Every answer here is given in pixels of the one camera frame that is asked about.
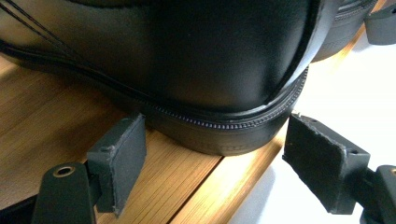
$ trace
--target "white surface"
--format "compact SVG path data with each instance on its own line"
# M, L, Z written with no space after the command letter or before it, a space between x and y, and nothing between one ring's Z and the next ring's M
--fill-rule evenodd
M370 46L363 35L334 75L310 67L295 109L320 120L368 151L373 170L396 164L396 45ZM321 203L282 161L281 151L231 223L358 224L362 208L352 216L327 214Z

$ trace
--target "wooden plank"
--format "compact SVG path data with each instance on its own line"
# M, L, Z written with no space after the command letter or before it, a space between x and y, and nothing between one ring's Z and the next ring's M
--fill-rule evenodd
M167 223L220 159L181 147L161 133L149 133L148 157L125 211L119 219L100 214L98 223Z
M77 80L0 58L0 209L38 193L42 175L86 151L125 114ZM221 157L186 149L147 130L148 156L120 222L164 223ZM115 221L101 214L98 221Z
M258 150L224 158L171 223L227 223L282 148L285 131Z
M0 209L37 194L52 166L85 152L124 113L72 79L0 59Z

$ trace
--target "stitching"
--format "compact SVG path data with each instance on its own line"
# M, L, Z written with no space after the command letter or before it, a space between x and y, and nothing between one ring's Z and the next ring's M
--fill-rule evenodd
M248 129L248 128L253 128L257 127L259 125L263 125L265 122L268 120L271 120L273 118L276 118L280 114L282 114L285 110L290 108L295 101L297 100L298 96L303 90L303 86L305 84L305 79L308 73L308 69L306 68L303 73L297 78L297 80L300 80L300 83L296 84L293 89L290 91L288 94L289 100L285 102L285 99L277 108L271 109L268 114L264 115L263 117L256 118L251 121L242 121L240 123L235 123L235 124L228 124L228 123L215 123L215 122L210 122L210 121L204 121L204 120L199 120L199 119L193 119L184 115L180 115L177 112L173 112L168 110L165 107L161 107L159 105L154 105L151 103L143 102L140 100L137 100L138 102L144 103L148 106L153 107L155 110L164 113L167 116L173 117L175 119L181 119L187 123L196 125L196 126L202 126L210 129L218 129L218 130L242 130L242 129Z
M122 4L116 6L100 6L100 5L91 5L87 3L80 3L77 0L64 0L73 4L81 5L84 7L93 7L93 8L109 8L109 9L123 9L123 8L132 8L132 7L147 7L157 4L158 0L147 1L145 3L130 3L130 4Z
M57 43L55 43L54 41L52 41L51 39L49 39L48 37L44 36L43 34L41 34L40 32L38 32L33 26L29 25L26 21L22 20L20 17L18 17L15 13L13 13L12 11L10 11L6 6L4 6L2 3L0 3L0 8L3 9L6 13L8 13L11 17L13 17L15 20L19 21L20 23L22 23L23 25L25 25L27 28L29 28L29 30L31 30L32 32L34 32L35 34L41 36L43 39L45 39L47 42L51 43L51 45L53 45L56 49L60 50L61 52L63 52L64 54L66 54L67 56L71 57L72 59L77 61L77 58L75 58L74 56L70 55L67 51L65 51L64 49L60 48L58 46Z
M59 53L54 53L54 52L45 52L45 53L43 53L43 51L36 50L36 49L19 49L16 46L10 45L10 44L8 44L5 41L0 40L0 51L6 50L6 49L9 49L11 51L18 51L18 52L22 52L23 51L26 54L31 54L31 53L33 53L35 55L40 54L43 58L46 58L46 57L57 58L58 57L59 59L62 59L62 60L67 60L68 59L66 57L66 55L59 54ZM9 53L10 52L9 50L7 50L7 52L5 52L5 54L8 54L11 57L13 57L12 56L13 54Z
M369 13L368 10L373 8L376 3L377 3L377 1L374 0L372 2L368 2L366 5L359 6L358 9L354 9L353 11L348 11L348 12L338 14L335 16L334 22L344 21L344 20L354 17L358 14L362 14L363 16L365 16L366 14Z
M6 0L6 2L8 2L10 5L12 5L15 9L17 9L23 16L25 16L29 21L31 21L32 23L34 23L36 26L38 26L39 28L41 28L45 33L47 33L50 37L52 37L53 39L55 39L58 43L55 43L55 41L50 41L50 43L52 45L54 45L55 47L57 47L58 49L60 49L63 53L66 53L69 57L71 57L72 59L76 60L76 61L80 61L81 63L85 62L87 63L87 61L80 56L79 54L77 54L72 48L70 48L69 46L67 46L58 36L56 36L55 34L53 34L50 30L48 30L46 27L44 27L41 23L39 23L37 20L35 20L32 16L30 16L26 11L24 11L22 8L20 8L17 4L15 4L14 2L12 2L11 0ZM27 24L27 22L22 22L24 25L28 26L29 28L34 29L35 33L39 34L40 36L44 37L44 35L42 33L40 33L39 31L37 31L37 29L35 29L33 26Z

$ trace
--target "shoe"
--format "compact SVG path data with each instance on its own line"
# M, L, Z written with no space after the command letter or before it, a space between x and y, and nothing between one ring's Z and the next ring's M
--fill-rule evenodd
M342 0L1 0L0 52L78 74L182 145L268 143Z
M338 8L332 28L313 62L329 58L343 49L359 31L364 18L376 3L377 0L345 0Z

